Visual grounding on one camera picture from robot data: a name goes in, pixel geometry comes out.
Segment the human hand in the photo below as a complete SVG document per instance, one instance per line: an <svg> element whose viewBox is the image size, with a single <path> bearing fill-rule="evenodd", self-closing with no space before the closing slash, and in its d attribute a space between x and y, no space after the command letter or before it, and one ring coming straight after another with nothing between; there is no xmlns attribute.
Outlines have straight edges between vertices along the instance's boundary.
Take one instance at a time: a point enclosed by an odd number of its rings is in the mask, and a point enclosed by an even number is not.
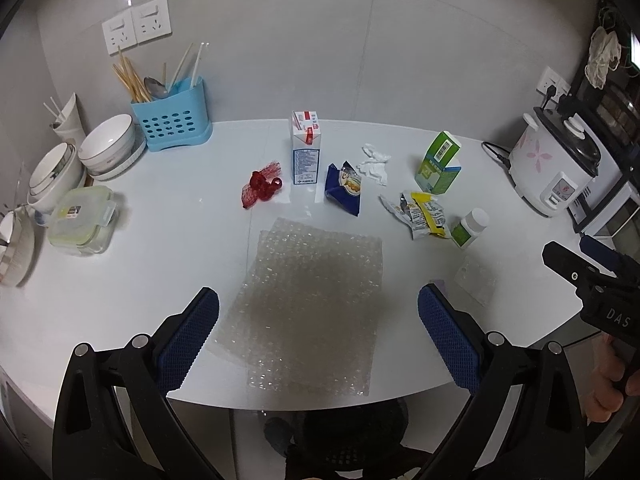
<svg viewBox="0 0 640 480"><path fill-rule="evenodd" d="M587 417L593 422L607 422L622 406L624 397L613 387L622 379L625 364L611 346L613 336L603 333L595 343L596 367L591 373L593 391L584 399ZM640 396L640 370L626 382L628 396Z"/></svg>

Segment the spoon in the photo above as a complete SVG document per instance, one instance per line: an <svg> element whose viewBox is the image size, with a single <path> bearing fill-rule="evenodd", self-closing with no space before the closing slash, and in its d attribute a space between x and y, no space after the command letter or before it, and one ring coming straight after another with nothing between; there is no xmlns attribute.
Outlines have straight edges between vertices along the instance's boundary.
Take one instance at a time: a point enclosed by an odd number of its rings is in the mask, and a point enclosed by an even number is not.
<svg viewBox="0 0 640 480"><path fill-rule="evenodd" d="M166 87L157 79L152 77L145 77L145 88L156 99L164 99L169 97L169 92Z"/></svg>

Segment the plate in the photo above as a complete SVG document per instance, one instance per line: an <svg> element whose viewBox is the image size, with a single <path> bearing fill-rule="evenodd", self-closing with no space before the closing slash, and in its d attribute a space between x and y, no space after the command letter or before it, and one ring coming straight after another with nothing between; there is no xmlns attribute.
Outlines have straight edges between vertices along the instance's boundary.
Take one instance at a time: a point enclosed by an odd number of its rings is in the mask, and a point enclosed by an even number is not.
<svg viewBox="0 0 640 480"><path fill-rule="evenodd" d="M94 180L109 180L110 178L114 178L119 174L123 173L125 170L128 170L134 162L136 162L142 153L144 153L146 148L146 137L142 128L136 124L136 140L133 142L133 151L131 155L129 155L125 160L122 161L121 164L117 165L112 170L107 171L102 174L91 174Z"/></svg>

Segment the green bottle label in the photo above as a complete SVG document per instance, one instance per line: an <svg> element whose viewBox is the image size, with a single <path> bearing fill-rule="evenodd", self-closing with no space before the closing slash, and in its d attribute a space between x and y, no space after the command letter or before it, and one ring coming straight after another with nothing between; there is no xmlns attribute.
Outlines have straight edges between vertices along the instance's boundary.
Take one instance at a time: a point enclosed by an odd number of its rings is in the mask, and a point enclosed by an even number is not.
<svg viewBox="0 0 640 480"><path fill-rule="evenodd" d="M451 238L457 243L460 247L462 247L471 235L467 232L467 230L463 227L462 224L458 224L453 228L451 232Z"/></svg>

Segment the glass food container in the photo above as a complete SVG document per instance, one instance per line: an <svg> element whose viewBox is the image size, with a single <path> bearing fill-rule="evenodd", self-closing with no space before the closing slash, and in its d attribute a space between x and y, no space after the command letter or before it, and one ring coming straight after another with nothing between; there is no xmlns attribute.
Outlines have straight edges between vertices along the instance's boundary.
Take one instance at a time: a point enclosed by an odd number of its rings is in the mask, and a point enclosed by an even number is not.
<svg viewBox="0 0 640 480"><path fill-rule="evenodd" d="M115 228L116 203L106 186L72 189L51 216L47 238L69 254L104 252Z"/></svg>

